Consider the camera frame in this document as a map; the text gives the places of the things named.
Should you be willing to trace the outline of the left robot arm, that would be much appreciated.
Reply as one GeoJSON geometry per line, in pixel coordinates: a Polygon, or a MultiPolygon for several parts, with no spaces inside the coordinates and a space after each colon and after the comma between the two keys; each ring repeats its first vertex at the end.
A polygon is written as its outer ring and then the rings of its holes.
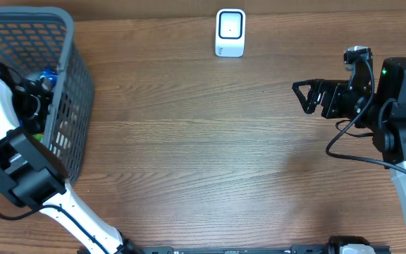
{"type": "Polygon", "coordinates": [[[79,240],[82,253],[140,253],[80,199],[60,159],[36,139],[54,96],[44,80],[28,80],[0,62],[0,219],[40,212],[79,240]]]}

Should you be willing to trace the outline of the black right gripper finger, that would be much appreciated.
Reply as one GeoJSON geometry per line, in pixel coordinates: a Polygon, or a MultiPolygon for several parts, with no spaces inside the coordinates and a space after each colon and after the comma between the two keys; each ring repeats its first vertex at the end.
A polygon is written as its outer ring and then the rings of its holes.
{"type": "Polygon", "coordinates": [[[312,79],[312,80],[303,80],[294,82],[292,85],[292,89],[294,92],[300,91],[301,86],[310,86],[311,90],[323,92],[324,89],[322,88],[322,83],[324,79],[312,79]]]}
{"type": "Polygon", "coordinates": [[[313,114],[316,106],[321,104],[324,89],[320,84],[297,84],[296,95],[303,108],[304,113],[313,114]],[[307,95],[304,95],[301,91],[301,87],[309,87],[307,95]]]}

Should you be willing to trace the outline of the green snack packet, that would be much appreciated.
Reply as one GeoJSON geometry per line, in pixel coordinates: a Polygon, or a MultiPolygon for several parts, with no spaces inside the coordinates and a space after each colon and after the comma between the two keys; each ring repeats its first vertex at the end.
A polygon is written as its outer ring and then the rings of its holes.
{"type": "Polygon", "coordinates": [[[43,133],[37,133],[37,134],[34,134],[32,137],[35,138],[36,140],[38,140],[39,142],[42,142],[43,139],[44,139],[44,134],[43,133]]]}

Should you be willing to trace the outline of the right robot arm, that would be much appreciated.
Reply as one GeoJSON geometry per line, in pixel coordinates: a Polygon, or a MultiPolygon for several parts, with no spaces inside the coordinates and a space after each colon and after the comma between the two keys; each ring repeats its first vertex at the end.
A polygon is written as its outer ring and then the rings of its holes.
{"type": "Polygon", "coordinates": [[[346,134],[352,126],[368,128],[374,147],[382,154],[381,160],[354,155],[326,154],[338,159],[348,159],[378,164],[389,170],[398,193],[406,226],[406,57],[384,60],[379,79],[374,77],[369,56],[345,56],[349,80],[313,79],[293,83],[292,89],[305,113],[314,112],[322,105],[321,115],[326,119],[340,119],[346,134]]]}

